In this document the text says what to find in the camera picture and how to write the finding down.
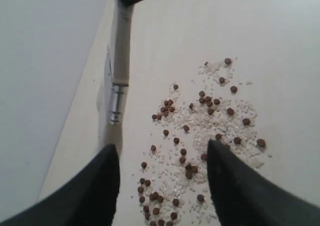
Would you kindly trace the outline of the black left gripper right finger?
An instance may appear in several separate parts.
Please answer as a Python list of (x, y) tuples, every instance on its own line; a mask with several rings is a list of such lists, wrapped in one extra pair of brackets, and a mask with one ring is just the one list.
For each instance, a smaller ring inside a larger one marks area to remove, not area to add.
[(319, 207), (283, 190), (220, 141), (207, 145), (207, 177), (221, 225), (319, 225)]

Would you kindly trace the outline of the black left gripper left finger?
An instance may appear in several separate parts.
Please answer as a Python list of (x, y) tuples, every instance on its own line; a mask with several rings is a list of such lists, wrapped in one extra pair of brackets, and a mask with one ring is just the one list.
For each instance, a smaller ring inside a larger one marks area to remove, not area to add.
[(119, 155), (108, 144), (64, 186), (1, 225), (112, 225), (119, 187)]

